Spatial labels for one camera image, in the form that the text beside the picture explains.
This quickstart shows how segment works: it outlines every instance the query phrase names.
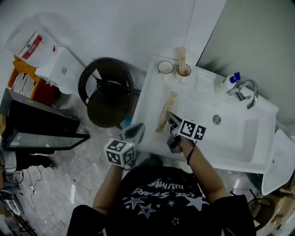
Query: faucet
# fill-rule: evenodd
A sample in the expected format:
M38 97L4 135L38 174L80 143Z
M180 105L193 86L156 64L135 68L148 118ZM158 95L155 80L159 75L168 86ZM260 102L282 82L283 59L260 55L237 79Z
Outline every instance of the faucet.
M257 84L254 80L248 79L242 83L236 83L233 88L231 88L229 91L227 91L227 94L230 96L236 94L238 97L238 100L240 100L240 101L243 101L245 99L250 99L251 96L245 97L244 94L241 93L241 89L248 84L252 84L254 87L254 96L252 98L252 101L247 105L247 109L250 109L255 105L255 103L257 102L257 99L258 99Z

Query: white sink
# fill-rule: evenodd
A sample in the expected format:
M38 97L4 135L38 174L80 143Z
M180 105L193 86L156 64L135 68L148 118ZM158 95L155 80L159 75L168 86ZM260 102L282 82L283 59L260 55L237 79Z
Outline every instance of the white sink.
M254 107L248 110L246 106L250 100L239 102L226 92L215 94L215 85L224 77L193 65L184 85L174 76L165 81L157 70L162 60L167 59L154 57L151 61L132 120L132 123L146 125L140 150L185 160L182 153L172 154L166 144L168 124L164 133L155 133L163 106L169 93L174 91L178 96L172 112L206 127L205 136L197 145L213 167L266 173L278 108L259 96ZM242 92L245 96L253 95L247 88ZM220 124L213 123L214 115L221 117Z

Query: tiled floor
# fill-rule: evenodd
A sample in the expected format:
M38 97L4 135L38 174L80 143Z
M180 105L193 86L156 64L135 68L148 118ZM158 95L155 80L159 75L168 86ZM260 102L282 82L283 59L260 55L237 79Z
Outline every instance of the tiled floor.
M116 128L102 129L93 125L87 117L86 106L75 96L63 96L56 105L67 108L68 113L81 120L81 130L87 130L91 138L70 151L55 152L51 158L57 163L58 169L40 167L42 180L36 184L36 195L32 207L30 178L24 171L24 181L20 184L24 197L18 196L24 209L24 218L28 219L32 228L39 236L66 235L73 209L80 205L92 205L94 196L99 189L110 164L102 155L102 149L109 138L118 130ZM148 156L142 153L139 162ZM181 161L163 158L165 166L182 168L191 172L189 166ZM40 179L37 167L29 168L32 182ZM218 170L227 189L244 189L238 194L246 193L251 198L249 187L253 188L245 173ZM75 185L74 204L70 202L71 188Z

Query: person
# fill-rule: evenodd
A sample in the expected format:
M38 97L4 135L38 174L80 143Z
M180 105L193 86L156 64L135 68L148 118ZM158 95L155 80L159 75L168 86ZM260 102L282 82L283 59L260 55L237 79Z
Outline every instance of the person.
M6 175L11 176L17 171L28 169L30 166L42 165L44 168L57 169L54 161L48 156L32 155L24 152L7 152L1 150L2 162L0 164L0 189L4 188Z
M230 196L191 140L181 137L180 146L193 174L153 156L123 179L112 165L93 206L73 210L67 235L256 235L246 197Z

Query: star print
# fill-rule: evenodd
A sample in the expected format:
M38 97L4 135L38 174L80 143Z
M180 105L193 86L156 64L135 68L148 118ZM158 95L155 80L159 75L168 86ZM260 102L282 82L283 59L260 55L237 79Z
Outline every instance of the star print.
M203 204L209 205L208 202L202 200L202 197L191 198L191 197L185 196L185 198L190 201L190 203L187 204L186 206L187 207L189 207L189 206L195 206L195 208L197 208L197 210L199 212L202 210L202 205Z
M178 220L179 220L179 219L173 218L172 223L173 223L174 225L179 224Z
M134 210L134 207L137 205L137 203L144 203L144 201L142 201L140 199L141 199L141 197L139 197L139 198L131 197L131 200L125 202L124 205L128 204L128 203L131 203L132 204L132 210Z
M174 201L172 200L172 201L168 201L168 204L167 205L169 205L170 207L172 207L173 205L175 205L175 203L174 203Z
M149 214L151 213L151 212L156 212L156 210L154 210L154 209L152 209L151 208L151 205L152 204L149 204L149 205L147 205L147 206L143 206L143 205L140 205L140 204L138 204L139 205L139 207L142 209L137 215L141 215L141 214L144 214L145 216L146 216L146 218L149 218Z

